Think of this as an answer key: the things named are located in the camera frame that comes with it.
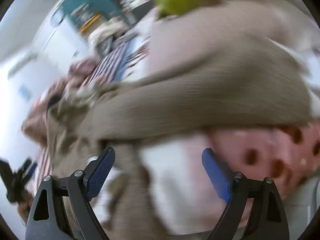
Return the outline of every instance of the white wall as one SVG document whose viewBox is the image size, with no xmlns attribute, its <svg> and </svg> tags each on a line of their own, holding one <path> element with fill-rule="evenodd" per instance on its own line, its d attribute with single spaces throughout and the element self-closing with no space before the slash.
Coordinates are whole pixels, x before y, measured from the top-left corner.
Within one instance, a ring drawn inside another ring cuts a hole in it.
<svg viewBox="0 0 320 240">
<path fill-rule="evenodd" d="M 13 78 L 7 80 L 5 70 L 16 60 L 13 57 L 0 65 L 0 157 L 7 159 L 13 170 L 19 168 L 27 157 L 34 158 L 39 147 L 28 140 L 20 131 L 20 126 L 32 103 L 60 75 L 45 59 L 28 63 Z M 26 102 L 18 95 L 18 89 L 24 85 L 32 93 L 30 101 Z M 6 189 L 0 181 L 0 213 L 13 233 L 24 239 L 25 227 L 18 216 L 16 205 L 11 205 L 6 199 Z"/>
<path fill-rule="evenodd" d="M 0 62 L 29 44 L 58 0 L 15 0 L 0 22 Z"/>
</svg>

